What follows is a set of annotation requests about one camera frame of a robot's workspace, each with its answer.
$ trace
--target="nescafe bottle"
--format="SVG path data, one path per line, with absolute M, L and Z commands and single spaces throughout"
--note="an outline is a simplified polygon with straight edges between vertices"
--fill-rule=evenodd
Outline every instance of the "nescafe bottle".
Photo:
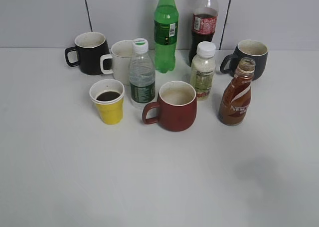
M 255 60 L 242 58 L 233 80 L 226 88 L 220 103 L 218 117 L 226 125 L 240 124 L 251 100 L 251 82 L 255 72 Z

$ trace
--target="plastic bottle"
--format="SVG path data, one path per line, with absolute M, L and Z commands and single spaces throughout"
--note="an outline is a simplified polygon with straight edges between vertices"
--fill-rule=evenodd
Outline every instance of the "plastic bottle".
M 218 16 L 217 0 L 198 0 L 193 12 L 191 28 L 192 44 L 188 55 L 189 63 L 196 55 L 200 42 L 211 41 L 214 34 Z
M 200 42 L 197 55 L 193 58 L 190 84 L 196 90 L 198 101 L 207 99 L 210 93 L 216 68 L 215 52 L 215 44 L 208 41 Z
M 251 100 L 251 81 L 254 78 L 255 60 L 242 58 L 233 80 L 226 88 L 220 103 L 219 120 L 230 126 L 240 124 Z
M 148 55 L 149 43 L 146 39 L 133 40 L 133 50 L 129 68 L 131 101 L 133 106 L 143 109 L 155 97 L 155 67 Z
M 175 68 L 178 11 L 174 0 L 159 0 L 155 10 L 155 67 L 161 73 Z

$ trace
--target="black mug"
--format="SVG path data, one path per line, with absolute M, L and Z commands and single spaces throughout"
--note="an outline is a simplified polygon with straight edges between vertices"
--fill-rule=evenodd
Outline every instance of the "black mug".
M 98 32 L 87 32 L 78 35 L 74 40 L 75 46 L 67 48 L 64 51 L 64 56 L 67 64 L 70 67 L 80 66 L 80 70 L 88 75 L 102 74 L 100 68 L 100 57 L 104 54 L 110 54 L 108 43 L 103 34 Z M 77 51 L 78 61 L 71 63 L 68 58 L 68 53 Z M 105 60 L 103 68 L 110 69 L 112 61 Z
M 264 72 L 268 56 L 268 48 L 260 41 L 246 39 L 240 41 L 233 54 L 227 55 L 220 65 L 220 71 L 223 74 L 234 76 L 239 61 L 242 58 L 252 58 L 256 62 L 254 79 L 258 79 Z M 230 60 L 229 69 L 225 69 Z

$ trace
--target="red mug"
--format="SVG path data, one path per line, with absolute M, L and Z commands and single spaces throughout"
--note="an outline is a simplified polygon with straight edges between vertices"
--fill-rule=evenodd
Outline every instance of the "red mug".
M 158 108 L 158 115 L 146 118 L 151 109 Z M 196 91 L 183 81 L 171 81 L 159 89 L 157 102 L 144 107 L 142 120 L 145 124 L 159 122 L 170 131 L 188 129 L 195 121 L 197 111 Z

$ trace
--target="green soda bottle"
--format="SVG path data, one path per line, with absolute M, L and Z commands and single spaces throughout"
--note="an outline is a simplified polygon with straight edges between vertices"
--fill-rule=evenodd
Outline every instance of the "green soda bottle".
M 161 73 L 175 68 L 178 11 L 174 0 L 159 0 L 155 10 L 155 67 Z

